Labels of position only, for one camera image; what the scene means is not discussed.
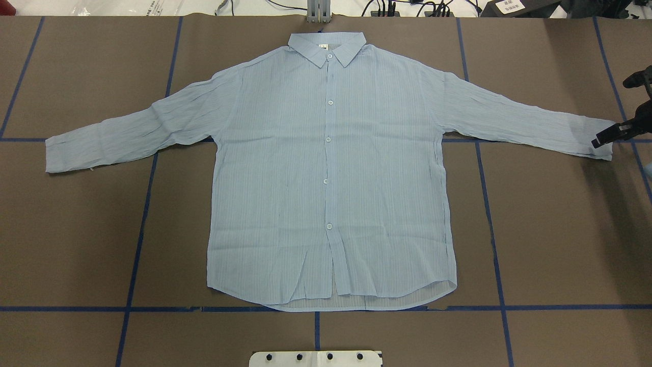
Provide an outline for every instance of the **button placket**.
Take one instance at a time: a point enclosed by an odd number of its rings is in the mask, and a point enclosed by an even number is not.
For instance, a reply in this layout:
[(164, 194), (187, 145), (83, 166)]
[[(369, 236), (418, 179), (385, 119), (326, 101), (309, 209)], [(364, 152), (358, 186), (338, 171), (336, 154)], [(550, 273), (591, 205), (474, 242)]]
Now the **button placket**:
[(335, 74), (342, 72), (342, 66), (335, 62), (326, 63), (326, 121), (324, 129), (324, 140), (326, 141), (326, 175), (324, 178), (324, 185), (326, 193), (325, 203), (325, 226), (326, 236), (333, 255), (333, 272), (337, 291), (341, 295), (350, 294), (351, 292), (351, 279), (349, 278), (349, 270), (346, 264), (346, 254), (344, 253), (344, 243), (340, 234), (340, 227), (338, 226), (337, 208), (338, 208), (338, 178), (337, 178), (337, 146), (341, 144), (336, 137), (336, 118), (338, 105), (334, 102), (337, 101), (336, 94), (336, 79)]

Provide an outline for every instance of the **label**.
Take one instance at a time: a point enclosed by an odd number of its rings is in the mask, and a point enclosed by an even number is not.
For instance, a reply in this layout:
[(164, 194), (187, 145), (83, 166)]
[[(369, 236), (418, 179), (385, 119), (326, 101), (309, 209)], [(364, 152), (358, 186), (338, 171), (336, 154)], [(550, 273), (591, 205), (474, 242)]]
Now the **label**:
[(145, 16), (160, 16), (163, 11), (163, 3), (165, 0), (152, 0)]
[(498, 7), (498, 10), (500, 10), (500, 12), (503, 14), (509, 14), (525, 9), (525, 6), (523, 6), (521, 0), (498, 1), (496, 6)]

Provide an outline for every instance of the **striped shirt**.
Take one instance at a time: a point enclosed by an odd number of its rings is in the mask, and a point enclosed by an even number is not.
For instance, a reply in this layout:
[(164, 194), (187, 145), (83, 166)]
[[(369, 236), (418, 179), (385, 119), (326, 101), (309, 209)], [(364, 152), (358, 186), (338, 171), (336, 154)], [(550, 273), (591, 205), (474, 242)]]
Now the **striped shirt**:
[(47, 171), (211, 136), (208, 286), (286, 311), (400, 310), (457, 287), (441, 141), (611, 159), (611, 121), (527, 106), (366, 44), (293, 34), (147, 110), (53, 136)]

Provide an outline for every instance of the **black device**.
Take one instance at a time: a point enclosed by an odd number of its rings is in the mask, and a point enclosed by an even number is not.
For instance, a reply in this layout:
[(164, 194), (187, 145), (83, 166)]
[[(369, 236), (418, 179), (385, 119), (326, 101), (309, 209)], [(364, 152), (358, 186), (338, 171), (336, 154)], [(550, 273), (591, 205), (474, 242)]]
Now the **black device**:
[(645, 86), (650, 100), (636, 109), (634, 118), (615, 123), (597, 133), (596, 139), (591, 142), (594, 148), (599, 148), (616, 140), (629, 140), (637, 135), (652, 133), (652, 87), (650, 83), (652, 83), (652, 65), (645, 70), (635, 72), (623, 81), (623, 87), (625, 88)]
[(568, 18), (602, 16), (625, 19), (629, 17), (625, 8), (631, 2), (632, 0), (561, 0), (561, 7), (568, 14)]
[(507, 14), (498, 9), (502, 1), (489, 1), (485, 6), (481, 18), (548, 18), (560, 4), (561, 0), (520, 0), (523, 8)]
[[(377, 11), (373, 10), (373, 11), (371, 12), (371, 16), (383, 16), (383, 12), (382, 12), (382, 11), (377, 12)], [(386, 13), (385, 13), (385, 16), (401, 16), (401, 13), (400, 13), (400, 12), (397, 12), (397, 11), (394, 11), (394, 12), (391, 13), (391, 14), (390, 14), (390, 12), (386, 12)]]

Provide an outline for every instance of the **brown table surface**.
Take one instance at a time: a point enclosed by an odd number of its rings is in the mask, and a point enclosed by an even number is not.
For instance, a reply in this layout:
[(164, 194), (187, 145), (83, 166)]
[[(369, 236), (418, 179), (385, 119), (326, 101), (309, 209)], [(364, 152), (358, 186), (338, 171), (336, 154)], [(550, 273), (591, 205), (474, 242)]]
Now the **brown table surface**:
[(230, 367), (302, 349), (382, 350), (385, 367), (652, 365), (650, 136), (611, 163), (447, 136), (459, 288), (396, 312), (283, 313), (208, 289), (214, 144), (45, 173), (45, 138), (321, 28), (614, 121), (646, 98), (622, 80), (652, 62), (649, 20), (2, 17), (0, 365)]

